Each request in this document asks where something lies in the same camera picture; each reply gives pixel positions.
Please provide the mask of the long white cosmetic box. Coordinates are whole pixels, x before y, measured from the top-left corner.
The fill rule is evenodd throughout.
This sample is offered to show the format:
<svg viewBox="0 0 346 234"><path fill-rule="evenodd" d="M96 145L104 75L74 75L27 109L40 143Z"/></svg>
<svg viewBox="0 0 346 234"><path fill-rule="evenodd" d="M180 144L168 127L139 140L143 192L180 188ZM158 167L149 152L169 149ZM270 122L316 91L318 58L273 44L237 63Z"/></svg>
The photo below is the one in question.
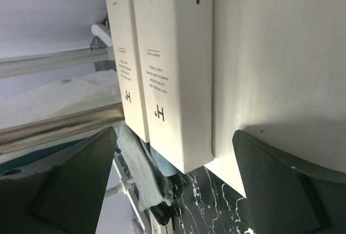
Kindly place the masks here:
<svg viewBox="0 0 346 234"><path fill-rule="evenodd" d="M106 0L126 125L149 142L134 0Z"/></svg>

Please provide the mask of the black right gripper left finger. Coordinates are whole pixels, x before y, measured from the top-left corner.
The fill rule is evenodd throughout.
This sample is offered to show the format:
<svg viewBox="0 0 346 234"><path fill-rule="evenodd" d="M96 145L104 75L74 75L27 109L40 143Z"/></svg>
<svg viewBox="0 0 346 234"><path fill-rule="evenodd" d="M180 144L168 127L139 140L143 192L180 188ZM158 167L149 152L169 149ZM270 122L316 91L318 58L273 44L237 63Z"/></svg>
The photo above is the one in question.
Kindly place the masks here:
<svg viewBox="0 0 346 234"><path fill-rule="evenodd" d="M116 138L108 127L1 163L1 233L95 233Z"/></svg>

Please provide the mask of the white Harry's box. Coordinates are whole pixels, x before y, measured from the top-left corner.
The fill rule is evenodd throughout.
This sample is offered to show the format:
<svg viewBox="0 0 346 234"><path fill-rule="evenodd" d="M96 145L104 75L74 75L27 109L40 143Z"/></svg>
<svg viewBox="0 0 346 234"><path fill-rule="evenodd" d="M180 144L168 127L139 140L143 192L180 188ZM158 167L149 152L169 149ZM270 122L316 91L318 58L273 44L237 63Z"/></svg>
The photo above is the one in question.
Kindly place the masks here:
<svg viewBox="0 0 346 234"><path fill-rule="evenodd" d="M151 146L182 173L211 162L213 0L134 0Z"/></svg>
<svg viewBox="0 0 346 234"><path fill-rule="evenodd" d="M153 234L173 234L172 218L165 203L149 208Z"/></svg>

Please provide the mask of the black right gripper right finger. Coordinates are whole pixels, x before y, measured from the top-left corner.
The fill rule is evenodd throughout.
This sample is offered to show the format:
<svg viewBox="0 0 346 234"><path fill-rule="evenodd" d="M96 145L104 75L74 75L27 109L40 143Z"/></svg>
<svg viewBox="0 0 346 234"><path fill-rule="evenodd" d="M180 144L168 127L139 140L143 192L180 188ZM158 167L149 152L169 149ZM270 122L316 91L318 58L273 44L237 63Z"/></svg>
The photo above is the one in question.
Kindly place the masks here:
<svg viewBox="0 0 346 234"><path fill-rule="evenodd" d="M345 233L345 174L242 131L232 143L256 233Z"/></svg>

